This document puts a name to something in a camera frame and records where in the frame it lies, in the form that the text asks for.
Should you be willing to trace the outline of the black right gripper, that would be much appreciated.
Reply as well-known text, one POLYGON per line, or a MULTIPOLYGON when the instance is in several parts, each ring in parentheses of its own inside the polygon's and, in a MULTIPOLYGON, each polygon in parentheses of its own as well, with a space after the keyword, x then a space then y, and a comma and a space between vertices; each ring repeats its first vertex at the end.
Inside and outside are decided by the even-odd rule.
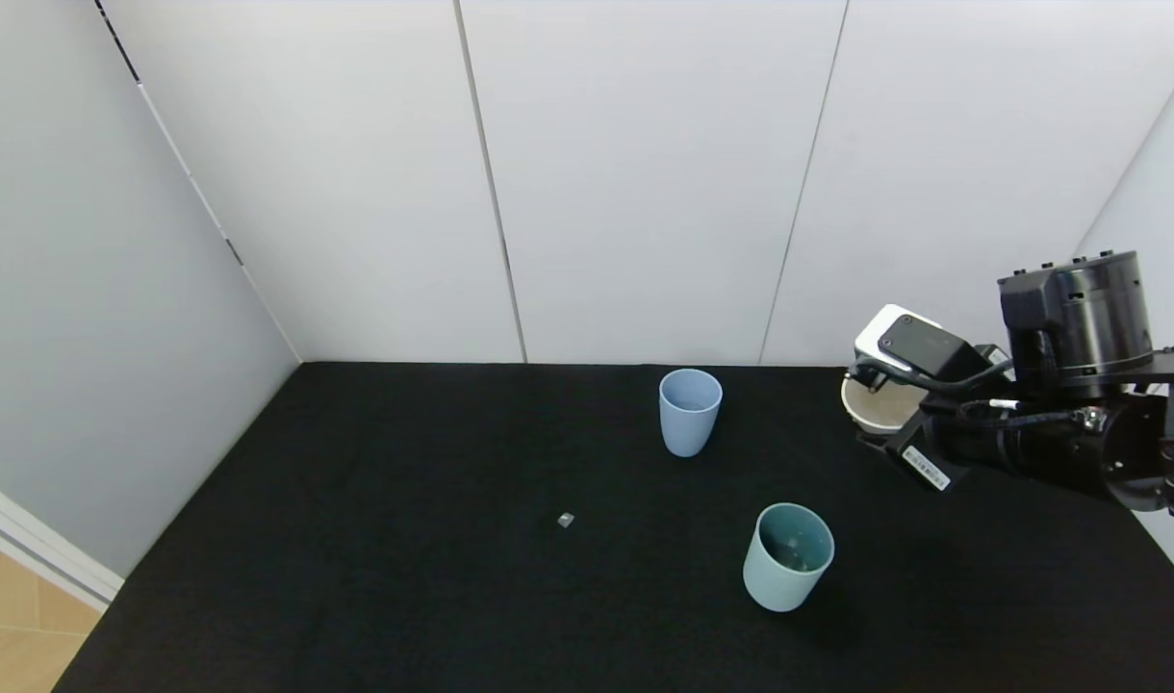
POLYGON ((952 491, 971 471, 989 469, 1014 473, 1004 440, 1012 429, 997 426, 1012 412, 981 404, 959 413, 960 404, 920 405, 896 431, 859 429, 861 444, 885 451, 888 459, 908 470, 923 487, 952 491))

